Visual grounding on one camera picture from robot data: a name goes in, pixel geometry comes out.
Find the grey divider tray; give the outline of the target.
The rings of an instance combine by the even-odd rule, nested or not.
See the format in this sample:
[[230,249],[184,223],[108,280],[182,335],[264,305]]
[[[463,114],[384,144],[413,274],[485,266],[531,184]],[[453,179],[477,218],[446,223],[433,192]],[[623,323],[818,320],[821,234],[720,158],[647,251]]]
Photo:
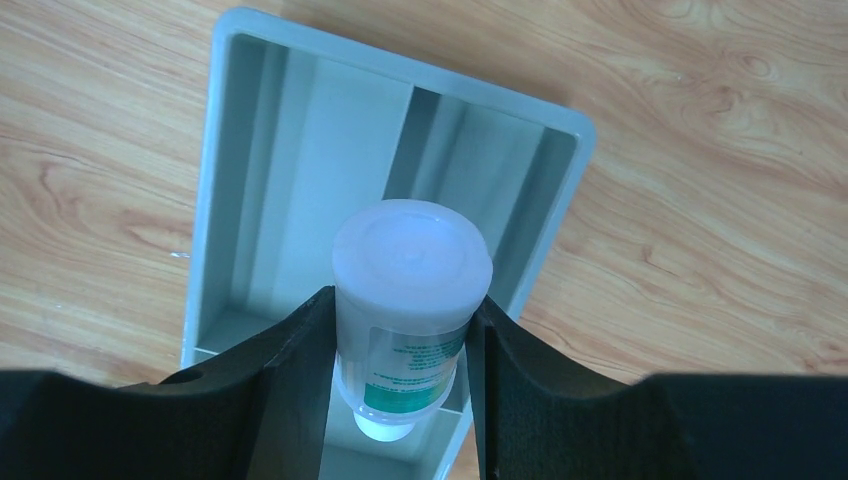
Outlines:
[[[482,303],[518,318],[595,143],[577,111],[255,10],[225,13],[213,36],[182,366],[284,320],[322,288],[335,298],[335,236],[383,200],[428,201],[471,221],[493,263]],[[472,317],[444,404],[397,441],[357,427],[335,353],[321,478],[448,474],[473,417]]]

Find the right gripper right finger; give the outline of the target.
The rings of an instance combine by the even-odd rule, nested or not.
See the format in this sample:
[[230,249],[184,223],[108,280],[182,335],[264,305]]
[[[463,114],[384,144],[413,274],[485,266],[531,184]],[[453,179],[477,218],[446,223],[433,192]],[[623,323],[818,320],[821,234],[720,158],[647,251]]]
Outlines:
[[468,380],[484,479],[843,479],[843,376],[661,373],[627,385],[563,355],[494,301]]

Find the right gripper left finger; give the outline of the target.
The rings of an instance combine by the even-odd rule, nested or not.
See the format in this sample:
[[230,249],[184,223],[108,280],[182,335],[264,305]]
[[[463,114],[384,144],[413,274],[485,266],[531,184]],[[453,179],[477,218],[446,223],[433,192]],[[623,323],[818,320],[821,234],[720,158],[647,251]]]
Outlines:
[[5,479],[315,479],[336,353],[335,298],[157,383],[1,374]]

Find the white medicine bottle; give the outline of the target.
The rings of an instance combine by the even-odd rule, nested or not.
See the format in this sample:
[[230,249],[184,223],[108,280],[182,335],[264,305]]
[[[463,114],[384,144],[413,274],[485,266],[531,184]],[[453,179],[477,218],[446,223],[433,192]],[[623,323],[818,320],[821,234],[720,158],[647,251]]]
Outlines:
[[459,213],[383,200],[335,236],[335,382],[357,427],[393,442],[440,408],[491,285],[482,234]]

